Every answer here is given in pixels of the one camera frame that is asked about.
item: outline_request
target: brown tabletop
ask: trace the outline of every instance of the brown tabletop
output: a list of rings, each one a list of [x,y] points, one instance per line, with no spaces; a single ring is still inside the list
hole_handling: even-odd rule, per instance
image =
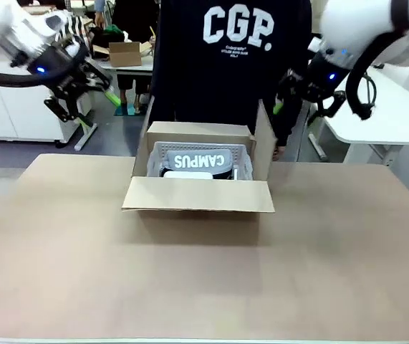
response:
[[[280,164],[275,214],[121,212],[132,158],[40,156],[0,205],[0,337],[409,340],[409,192]]]

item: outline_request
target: cardboard box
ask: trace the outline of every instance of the cardboard box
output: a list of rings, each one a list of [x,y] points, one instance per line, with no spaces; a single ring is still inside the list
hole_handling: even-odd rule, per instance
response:
[[[251,156],[254,180],[146,177],[147,162],[158,141],[245,145]],[[155,122],[141,138],[122,209],[274,213],[267,179],[275,144],[276,138],[262,104],[255,135],[240,125]]]
[[[142,66],[142,54],[151,47],[149,42],[109,43],[110,64],[113,67]]]

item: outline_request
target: black t-shirt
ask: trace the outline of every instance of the black t-shirt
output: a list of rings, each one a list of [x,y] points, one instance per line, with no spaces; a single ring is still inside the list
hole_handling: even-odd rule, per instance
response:
[[[163,0],[150,121],[253,131],[259,100],[270,113],[285,72],[306,69],[311,23],[309,0]],[[293,124],[275,121],[280,141]]]

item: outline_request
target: white plastic basket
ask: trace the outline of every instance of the white plastic basket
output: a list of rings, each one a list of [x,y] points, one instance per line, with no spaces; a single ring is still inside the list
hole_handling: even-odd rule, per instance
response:
[[[254,170],[245,145],[224,145],[218,143],[182,143],[157,142],[153,147],[147,164],[147,177],[159,177],[164,167],[164,160],[168,151],[204,151],[208,149],[229,149],[233,156],[233,170],[235,179],[239,181],[253,181]]]

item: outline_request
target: gray pouch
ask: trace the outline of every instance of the gray pouch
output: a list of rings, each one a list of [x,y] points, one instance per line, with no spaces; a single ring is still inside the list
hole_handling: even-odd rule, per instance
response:
[[[172,171],[209,172],[213,176],[233,170],[233,155],[229,149],[170,150],[164,167]]]

